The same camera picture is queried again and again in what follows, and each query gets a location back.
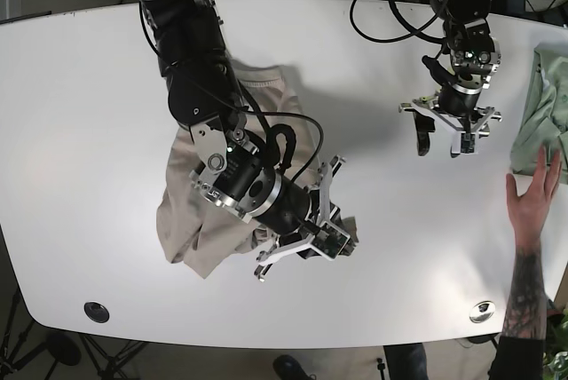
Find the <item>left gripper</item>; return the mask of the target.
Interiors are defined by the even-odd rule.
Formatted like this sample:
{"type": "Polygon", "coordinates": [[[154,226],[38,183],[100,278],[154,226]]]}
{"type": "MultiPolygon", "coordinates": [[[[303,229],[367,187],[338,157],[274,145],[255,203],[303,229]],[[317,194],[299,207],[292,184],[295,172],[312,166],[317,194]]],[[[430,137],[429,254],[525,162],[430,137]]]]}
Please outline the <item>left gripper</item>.
{"type": "Polygon", "coordinates": [[[500,65],[501,52],[497,47],[479,52],[442,47],[430,59],[430,75],[439,84],[439,90],[430,99],[413,99],[399,105],[400,113],[414,116],[419,156],[430,151],[430,134],[438,126],[452,134],[452,158],[477,152],[478,141],[491,133],[489,122],[502,121],[501,113],[494,107],[477,105],[500,65]]]}

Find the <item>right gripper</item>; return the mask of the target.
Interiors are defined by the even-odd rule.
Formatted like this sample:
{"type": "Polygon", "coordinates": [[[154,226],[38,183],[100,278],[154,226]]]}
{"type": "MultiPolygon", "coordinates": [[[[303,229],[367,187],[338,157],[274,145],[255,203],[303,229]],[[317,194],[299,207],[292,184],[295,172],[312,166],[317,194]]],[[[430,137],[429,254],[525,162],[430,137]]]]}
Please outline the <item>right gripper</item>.
{"type": "Polygon", "coordinates": [[[341,155],[319,166],[314,185],[301,187],[263,164],[267,152],[242,129],[225,132],[212,123],[197,123],[191,136],[202,161],[191,174],[198,193],[242,222],[254,219],[276,234],[270,248],[256,257],[259,281],[285,257],[334,261],[355,250],[356,236],[343,235],[341,210],[330,199],[333,178],[345,163],[341,155]]]}

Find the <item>tattooed person's forearm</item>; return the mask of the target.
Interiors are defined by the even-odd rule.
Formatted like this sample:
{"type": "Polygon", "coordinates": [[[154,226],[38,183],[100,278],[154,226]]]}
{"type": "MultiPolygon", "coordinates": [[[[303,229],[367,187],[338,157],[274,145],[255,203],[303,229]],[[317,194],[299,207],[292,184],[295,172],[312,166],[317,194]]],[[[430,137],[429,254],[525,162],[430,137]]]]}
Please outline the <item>tattooed person's forearm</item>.
{"type": "Polygon", "coordinates": [[[517,246],[500,341],[543,341],[547,332],[547,302],[540,242],[517,246]]]}

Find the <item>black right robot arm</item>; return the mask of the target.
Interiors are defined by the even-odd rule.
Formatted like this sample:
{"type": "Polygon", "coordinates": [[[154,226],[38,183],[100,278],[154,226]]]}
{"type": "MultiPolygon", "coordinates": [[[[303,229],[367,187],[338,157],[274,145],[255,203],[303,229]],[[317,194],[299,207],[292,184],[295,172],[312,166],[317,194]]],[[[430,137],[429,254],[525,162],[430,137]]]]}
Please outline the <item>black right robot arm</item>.
{"type": "Polygon", "coordinates": [[[215,0],[135,0],[178,125],[156,229],[166,259],[209,276],[257,251],[263,279],[287,256],[349,256],[358,238],[329,197],[341,157],[278,68],[239,70],[215,0]]]}

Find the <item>person's bare hand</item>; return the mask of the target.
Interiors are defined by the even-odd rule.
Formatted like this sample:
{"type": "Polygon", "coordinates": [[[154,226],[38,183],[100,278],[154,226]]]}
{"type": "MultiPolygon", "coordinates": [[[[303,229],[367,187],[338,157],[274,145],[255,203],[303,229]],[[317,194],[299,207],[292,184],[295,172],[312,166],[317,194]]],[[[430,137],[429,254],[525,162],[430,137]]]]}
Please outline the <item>person's bare hand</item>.
{"type": "Polygon", "coordinates": [[[559,186],[561,168],[561,152],[554,153],[548,167],[545,149],[541,146],[532,182],[524,194],[518,193],[514,176],[506,175],[506,201],[516,250],[525,254],[540,251],[540,235],[559,186]]]}

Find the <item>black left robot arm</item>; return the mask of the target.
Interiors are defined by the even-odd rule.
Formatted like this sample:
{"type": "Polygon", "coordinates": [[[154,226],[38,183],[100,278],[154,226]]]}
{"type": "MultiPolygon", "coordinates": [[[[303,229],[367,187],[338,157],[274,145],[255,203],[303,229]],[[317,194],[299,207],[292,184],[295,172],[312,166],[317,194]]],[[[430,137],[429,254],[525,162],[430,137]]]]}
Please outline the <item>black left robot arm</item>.
{"type": "Polygon", "coordinates": [[[404,35],[392,38],[393,43],[418,37],[438,45],[439,52],[450,59],[450,66],[443,67],[438,57],[423,56],[422,64],[439,89],[432,96],[398,107],[414,118],[418,155],[430,151],[430,135],[437,127],[451,136],[451,157],[474,154],[477,142],[490,134],[489,122],[502,119],[495,108],[477,104],[501,64],[499,44],[487,22],[492,0],[430,0],[434,17],[442,21],[441,37],[425,34],[425,26],[414,27],[399,12],[395,0],[387,2],[391,14],[406,30],[404,35]]]}

